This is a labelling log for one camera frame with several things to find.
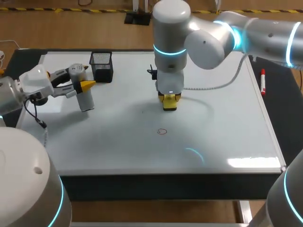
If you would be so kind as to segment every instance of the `wooden floor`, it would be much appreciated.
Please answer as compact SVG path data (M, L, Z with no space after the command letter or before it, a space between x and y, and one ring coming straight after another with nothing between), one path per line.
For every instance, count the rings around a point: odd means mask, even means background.
M151 6L157 0L150 0ZM214 9L213 0L187 0L192 10ZM0 7L78 8L77 0L11 0ZM94 0L89 9L131 9L131 0ZM300 0L223 0L222 9L303 9ZM213 20L215 15L197 15ZM248 14L274 20L303 21L302 14ZM0 12L0 40L13 39L21 48L152 48L152 25L124 25L125 14L81 12ZM0 43L4 68L14 43ZM294 70L297 82L299 72ZM263 201L251 202L253 215ZM235 223L232 201L73 202L73 221L220 222Z

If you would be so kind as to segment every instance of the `white table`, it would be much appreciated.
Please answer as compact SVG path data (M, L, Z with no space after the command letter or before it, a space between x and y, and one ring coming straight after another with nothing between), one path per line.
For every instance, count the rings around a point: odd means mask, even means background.
M90 52L49 52L40 63L52 72L75 62L88 65L89 57ZM214 70L202 70L188 58L185 86L226 83L240 58L232 53ZM174 112L162 110L146 72L153 60L153 52L114 52L113 82L92 88L92 111L82 113L76 97L50 98L38 107L49 128L47 151L60 175L280 173L285 162L248 59L233 84L184 91ZM92 77L91 68L87 73ZM31 116L19 123L43 140Z

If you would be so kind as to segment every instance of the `red marker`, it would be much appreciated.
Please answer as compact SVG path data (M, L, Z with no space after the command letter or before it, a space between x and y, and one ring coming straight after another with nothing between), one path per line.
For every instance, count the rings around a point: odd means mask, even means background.
M262 96L265 96L265 69L261 70L261 86L260 86L260 92Z

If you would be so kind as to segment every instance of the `robot end effector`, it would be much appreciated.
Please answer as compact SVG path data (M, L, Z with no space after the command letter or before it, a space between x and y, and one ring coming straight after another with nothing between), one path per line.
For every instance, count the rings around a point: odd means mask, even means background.
M19 79L11 77L0 78L0 115L5 115L22 108L27 100L43 105L48 96L76 96L82 111L94 108L90 88L95 81L87 80L87 66L73 64L67 69L48 73L43 65L37 65L32 70L22 74ZM71 84L61 86L71 80Z
M191 16L183 0L161 0L153 9L153 35L157 89L163 94L182 91L187 53L206 70L220 65L232 51L290 68L303 65L300 22L249 18L229 11L212 22Z

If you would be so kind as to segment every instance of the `black cable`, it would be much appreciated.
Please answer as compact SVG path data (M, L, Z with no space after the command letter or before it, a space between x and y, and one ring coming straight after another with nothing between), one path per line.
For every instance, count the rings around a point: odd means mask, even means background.
M89 6L91 3L93 3L93 0L90 0L90 3L88 3L88 4L86 4L86 5L81 5L81 4L80 4L80 0L78 0L78 5L79 5L79 6Z
M27 102L28 102L28 100L30 100L31 101L31 103L33 103L34 104L34 108L35 108L35 115L33 115L29 110L28 110L28 108L27 108ZM32 99L32 98L27 98L25 101L24 101L24 109L35 119L35 121L42 127L42 128L46 128L47 127L47 125L46 125L46 123L44 122L44 121L41 121L38 117L37 117L37 106L36 106L36 104L35 104L35 100L34 99Z
M300 70L300 90L302 91L302 71Z

